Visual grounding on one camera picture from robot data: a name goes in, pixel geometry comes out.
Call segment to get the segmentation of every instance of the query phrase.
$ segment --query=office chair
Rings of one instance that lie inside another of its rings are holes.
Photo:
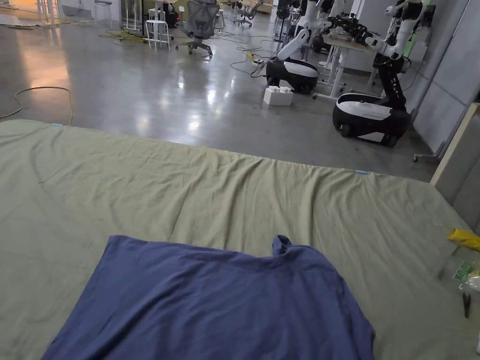
[[[180,28],[188,37],[193,37],[193,41],[179,45],[188,45],[189,55],[192,54],[193,49],[202,48],[207,50],[208,55],[212,57],[211,48],[202,41],[213,36],[216,14],[220,10],[220,6],[216,3],[216,0],[188,0],[187,8],[188,20],[183,21],[182,14],[185,9],[183,6],[179,6]]]
[[[253,6],[252,8],[244,8],[243,10],[239,10],[239,14],[240,14],[240,17],[243,16],[242,19],[236,19],[236,20],[233,20],[234,23],[239,23],[239,26],[240,24],[244,24],[244,23],[247,23],[248,24],[248,27],[252,27],[252,23],[250,21],[248,21],[246,18],[249,18],[250,20],[253,19],[255,17],[255,14],[257,14],[257,10],[260,6],[262,6],[264,4],[264,0],[259,0],[255,6]]]

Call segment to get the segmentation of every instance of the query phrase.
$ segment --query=green sheet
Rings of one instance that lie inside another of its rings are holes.
[[[432,264],[465,223],[431,185],[70,127],[0,123],[0,358],[38,359],[109,235],[322,251],[376,330],[377,359],[476,359],[480,321]]]

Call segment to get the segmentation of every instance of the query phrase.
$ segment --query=white table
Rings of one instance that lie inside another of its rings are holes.
[[[342,40],[331,38],[330,35],[323,35],[324,42],[334,47],[333,49],[333,59],[332,59],[332,69],[330,70],[330,75],[328,76],[328,81],[322,82],[319,81],[318,84],[328,85],[332,87],[330,95],[323,95],[319,93],[314,93],[313,98],[317,99],[318,97],[329,98],[332,100],[338,99],[338,88],[340,85],[340,80],[342,79],[343,71],[345,69],[345,64],[348,59],[350,50],[364,51],[364,52],[375,52],[368,46],[364,46],[358,43],[355,43],[351,40]],[[371,86],[373,82],[373,72],[369,79],[369,85]]]

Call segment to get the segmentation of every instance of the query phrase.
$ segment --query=white foam box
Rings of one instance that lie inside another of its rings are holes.
[[[292,98],[292,90],[288,87],[269,86],[265,89],[264,102],[268,105],[289,106]]]

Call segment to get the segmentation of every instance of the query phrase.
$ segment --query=concrete floor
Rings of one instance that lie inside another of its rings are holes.
[[[106,24],[63,25],[56,29],[0,27],[2,52],[0,114],[16,109],[14,93],[32,86],[54,85],[72,92],[73,125],[159,140],[226,149],[286,161],[374,171],[429,181],[436,165],[412,162],[427,152],[415,132],[395,149],[342,138],[334,129],[334,103],[295,95],[291,107],[263,102],[265,78],[252,79],[229,67],[245,56],[229,36],[207,40],[214,52],[188,55],[186,47],[158,52],[147,44],[101,38]],[[227,30],[246,48],[273,49],[273,20],[258,15],[252,28],[227,20]],[[175,43],[188,41],[179,29]],[[259,53],[270,56],[268,52]],[[312,63],[318,56],[311,55]],[[234,65],[251,71],[250,60]],[[348,75],[347,89],[363,90],[366,77]],[[60,90],[20,95],[24,109],[13,119],[67,124],[68,96]]]

